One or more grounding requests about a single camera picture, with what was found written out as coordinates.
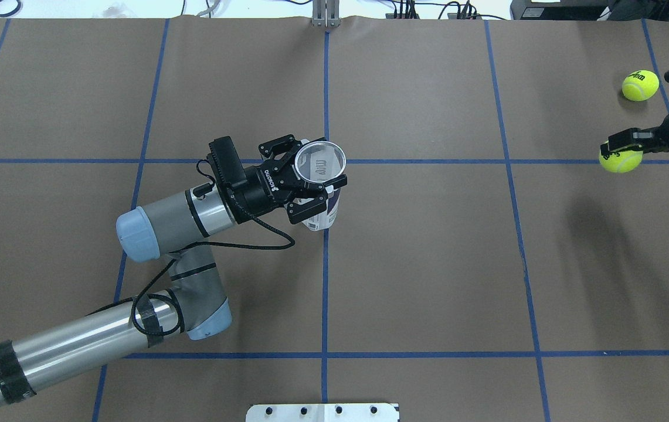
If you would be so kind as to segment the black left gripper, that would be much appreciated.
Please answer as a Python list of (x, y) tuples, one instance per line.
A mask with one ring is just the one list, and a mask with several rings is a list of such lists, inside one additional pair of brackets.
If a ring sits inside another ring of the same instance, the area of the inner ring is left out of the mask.
[(298, 179), (293, 166), (303, 146), (293, 135), (284, 135), (257, 147), (262, 156), (260, 165), (244, 168), (240, 163), (233, 164), (233, 217), (238, 224), (284, 206), (291, 224), (327, 210), (324, 185), (302, 190), (299, 198), (294, 196)]

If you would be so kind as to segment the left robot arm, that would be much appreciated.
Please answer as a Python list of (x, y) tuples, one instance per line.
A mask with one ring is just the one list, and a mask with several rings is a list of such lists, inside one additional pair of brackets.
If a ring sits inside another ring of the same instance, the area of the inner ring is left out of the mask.
[(118, 217), (116, 232), (137, 263), (163, 257), (165, 267), (141, 291), (75, 321), (18, 341), (0, 342), (0, 407), (107, 363), (152, 348), (176, 335), (193, 341), (222, 333), (232, 310), (213, 247), (262, 250), (261, 245), (216, 242), (214, 235), (254, 222), (295, 245), (288, 233), (262, 221), (283, 209), (291, 224), (331, 211), (346, 185), (346, 156), (324, 137), (285, 135), (257, 147), (258, 165), (243, 166), (230, 137), (209, 144), (206, 182)]

